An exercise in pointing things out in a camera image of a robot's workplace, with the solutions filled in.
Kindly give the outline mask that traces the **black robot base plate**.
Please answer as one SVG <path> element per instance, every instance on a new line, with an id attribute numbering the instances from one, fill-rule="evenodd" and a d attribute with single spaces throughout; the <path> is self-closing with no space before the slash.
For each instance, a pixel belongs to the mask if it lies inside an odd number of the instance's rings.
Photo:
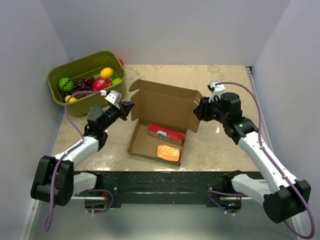
<path id="1" fill-rule="evenodd" d="M 221 206 L 235 214 L 243 197 L 223 188 L 223 172 L 214 171 L 100 171 L 94 192 L 81 192 L 87 208 L 108 204 Z"/>

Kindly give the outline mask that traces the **orange sponge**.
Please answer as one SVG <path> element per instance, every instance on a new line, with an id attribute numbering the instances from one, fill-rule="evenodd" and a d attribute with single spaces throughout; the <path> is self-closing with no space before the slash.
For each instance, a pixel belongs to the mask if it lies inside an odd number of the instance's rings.
<path id="1" fill-rule="evenodd" d="M 159 145 L 156 155 L 160 159 L 177 163 L 180 159 L 180 150 L 167 145 Z"/>

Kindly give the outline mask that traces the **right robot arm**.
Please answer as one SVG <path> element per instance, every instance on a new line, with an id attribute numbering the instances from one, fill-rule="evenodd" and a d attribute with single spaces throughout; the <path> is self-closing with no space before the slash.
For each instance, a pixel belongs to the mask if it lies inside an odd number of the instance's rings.
<path id="1" fill-rule="evenodd" d="M 256 125 L 243 116 L 238 94 L 226 92 L 220 97 L 202 97 L 193 112 L 200 121 L 221 123 L 225 134 L 250 157 L 266 181 L 267 186 L 263 186 L 239 170 L 234 171 L 222 185 L 227 196 L 242 193 L 252 198 L 276 224 L 307 209 L 310 184 L 298 180 L 280 163 L 261 139 Z"/>

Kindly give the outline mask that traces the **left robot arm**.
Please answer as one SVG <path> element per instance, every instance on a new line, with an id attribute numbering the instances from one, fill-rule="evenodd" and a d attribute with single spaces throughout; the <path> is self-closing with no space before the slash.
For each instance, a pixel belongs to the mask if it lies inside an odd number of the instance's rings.
<path id="1" fill-rule="evenodd" d="M 134 105 L 130 101 L 121 101 L 110 105 L 107 110 L 100 106 L 92 107 L 83 137 L 67 150 L 55 156 L 45 155 L 39 160 L 30 196 L 62 207 L 72 196 L 81 192 L 99 196 L 104 184 L 98 180 L 98 175 L 91 172 L 75 174 L 75 169 L 104 147 L 108 138 L 107 129 L 118 119 L 127 120 Z"/>

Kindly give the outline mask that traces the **brown cardboard box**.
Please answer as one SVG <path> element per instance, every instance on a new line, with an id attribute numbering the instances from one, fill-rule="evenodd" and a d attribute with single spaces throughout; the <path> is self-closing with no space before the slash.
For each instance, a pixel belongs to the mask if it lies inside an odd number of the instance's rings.
<path id="1" fill-rule="evenodd" d="M 200 121 L 193 110 L 198 106 L 202 94 L 193 89 L 182 88 L 157 82 L 137 79 L 129 87 L 134 94 L 130 100 L 131 120 L 137 121 L 128 146 L 128 153 L 133 156 L 180 167 L 181 160 L 169 161 L 157 156 L 160 145 L 177 148 L 182 154 L 185 144 L 160 139 L 150 135 L 151 124 L 177 132 L 184 137 L 188 131 L 196 133 Z"/>

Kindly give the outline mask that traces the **red snack bar package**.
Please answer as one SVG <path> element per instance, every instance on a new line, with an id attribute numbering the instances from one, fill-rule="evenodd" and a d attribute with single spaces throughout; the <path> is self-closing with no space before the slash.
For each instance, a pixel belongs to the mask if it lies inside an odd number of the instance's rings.
<path id="1" fill-rule="evenodd" d="M 153 123 L 149 124 L 147 127 L 147 133 L 152 137 L 156 137 L 178 146 L 181 146 L 185 140 L 185 136 L 183 134 Z"/>

